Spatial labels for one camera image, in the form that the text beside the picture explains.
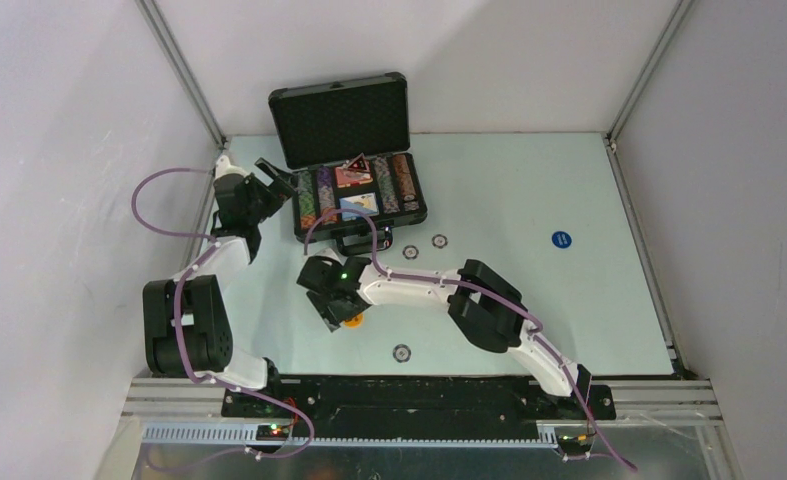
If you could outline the black poker set case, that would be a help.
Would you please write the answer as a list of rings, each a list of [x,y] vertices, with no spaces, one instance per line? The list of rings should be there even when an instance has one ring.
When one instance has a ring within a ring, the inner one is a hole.
[[[333,241],[341,254],[360,255],[390,248],[394,229],[427,219],[404,74],[280,88],[268,106],[297,190],[299,242]]]

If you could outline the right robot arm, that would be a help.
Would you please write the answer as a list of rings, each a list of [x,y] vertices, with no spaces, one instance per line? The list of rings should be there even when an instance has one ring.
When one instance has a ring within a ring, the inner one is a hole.
[[[521,293],[481,261],[468,260],[458,270],[394,269],[325,250],[306,258],[297,283],[331,330],[372,306],[443,311],[470,344],[508,354],[524,367],[560,416],[575,418],[591,403],[590,372],[546,338]]]

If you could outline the red playing card box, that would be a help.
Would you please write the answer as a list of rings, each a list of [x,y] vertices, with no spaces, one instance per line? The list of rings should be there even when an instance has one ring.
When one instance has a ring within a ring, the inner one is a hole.
[[[339,166],[334,168],[335,180],[338,189],[348,189],[373,182],[371,170],[368,168],[347,168]]]

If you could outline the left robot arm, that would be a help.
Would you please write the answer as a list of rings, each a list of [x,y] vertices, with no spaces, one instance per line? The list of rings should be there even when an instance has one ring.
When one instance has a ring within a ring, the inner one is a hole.
[[[171,278],[144,286],[144,346],[152,374],[248,389],[247,404],[268,417],[283,408],[285,390],[270,380],[277,373],[271,360],[235,348],[223,300],[229,284],[256,258],[261,223],[295,194],[290,173],[263,158],[255,166],[269,183],[233,164],[226,153],[208,170],[217,210],[211,230],[198,236],[206,248]]]

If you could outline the triangular dealer button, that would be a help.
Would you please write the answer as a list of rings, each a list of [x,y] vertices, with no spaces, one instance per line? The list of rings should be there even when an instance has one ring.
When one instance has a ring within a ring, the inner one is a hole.
[[[369,174],[370,173],[370,167],[369,167],[369,164],[368,164],[368,160],[367,160],[366,156],[363,153],[357,155],[353,159],[350,159],[350,160],[346,161],[343,164],[342,168],[345,171],[352,172],[354,174]]]

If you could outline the orange round button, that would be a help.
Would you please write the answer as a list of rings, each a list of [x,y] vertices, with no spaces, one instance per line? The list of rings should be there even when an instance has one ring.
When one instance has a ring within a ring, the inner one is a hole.
[[[346,326],[347,328],[358,328],[362,325],[363,321],[364,321],[364,315],[360,313],[350,319],[345,320],[343,322],[343,325]]]

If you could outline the blue round button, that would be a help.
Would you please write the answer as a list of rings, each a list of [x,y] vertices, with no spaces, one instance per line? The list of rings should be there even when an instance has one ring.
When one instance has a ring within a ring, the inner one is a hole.
[[[573,238],[566,231],[555,231],[551,236],[551,241],[558,249],[568,249],[573,243]]]

